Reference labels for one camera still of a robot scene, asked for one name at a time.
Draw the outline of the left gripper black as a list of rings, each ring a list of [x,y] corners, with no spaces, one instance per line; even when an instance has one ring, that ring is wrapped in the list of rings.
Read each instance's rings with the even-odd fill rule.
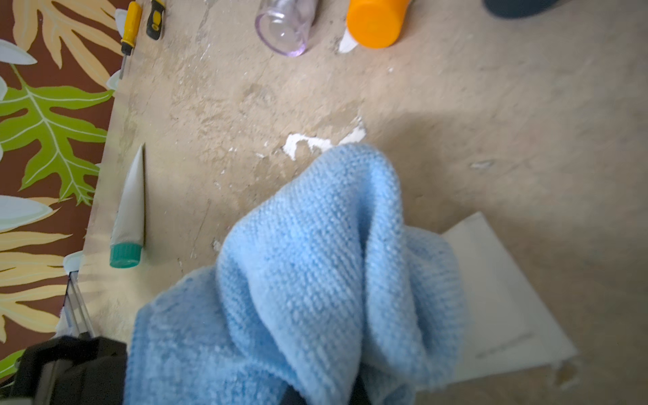
[[[57,337],[29,347],[9,388],[11,404],[122,404],[127,346],[106,337]]]

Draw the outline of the green cap toothpaste tube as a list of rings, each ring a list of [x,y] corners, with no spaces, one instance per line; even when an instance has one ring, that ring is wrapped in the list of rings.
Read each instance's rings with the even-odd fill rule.
[[[110,266],[134,268],[139,265],[144,246],[145,175],[141,145],[124,182],[121,201],[111,234]]]

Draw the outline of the blue microfiber cloth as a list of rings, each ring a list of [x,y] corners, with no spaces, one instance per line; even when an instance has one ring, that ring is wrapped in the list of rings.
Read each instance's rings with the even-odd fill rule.
[[[452,379],[465,312],[452,248],[404,223],[383,153],[347,144],[138,312],[124,401],[347,404],[361,383],[373,404],[410,404]]]

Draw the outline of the clear pink tube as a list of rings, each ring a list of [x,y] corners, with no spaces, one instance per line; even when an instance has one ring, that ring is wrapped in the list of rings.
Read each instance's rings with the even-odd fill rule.
[[[273,52],[298,57],[307,49],[318,4],[317,0],[261,1],[255,18],[256,33]]]

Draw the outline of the black cap toothpaste tube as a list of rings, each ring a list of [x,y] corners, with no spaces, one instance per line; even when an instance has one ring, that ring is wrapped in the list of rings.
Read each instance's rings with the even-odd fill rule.
[[[456,382],[558,366],[578,350],[481,212],[444,233],[457,258],[467,328]]]

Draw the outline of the orange cap toothpaste tube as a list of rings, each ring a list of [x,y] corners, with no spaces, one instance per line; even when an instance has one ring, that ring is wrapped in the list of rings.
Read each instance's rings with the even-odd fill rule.
[[[390,47],[400,37],[409,5],[409,0],[350,0],[349,33],[364,47]]]

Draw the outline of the dark cap toothpaste tube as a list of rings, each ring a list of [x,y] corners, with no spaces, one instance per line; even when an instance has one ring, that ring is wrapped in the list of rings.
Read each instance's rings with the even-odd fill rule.
[[[560,0],[483,0],[487,11],[505,20],[518,20],[539,15]]]

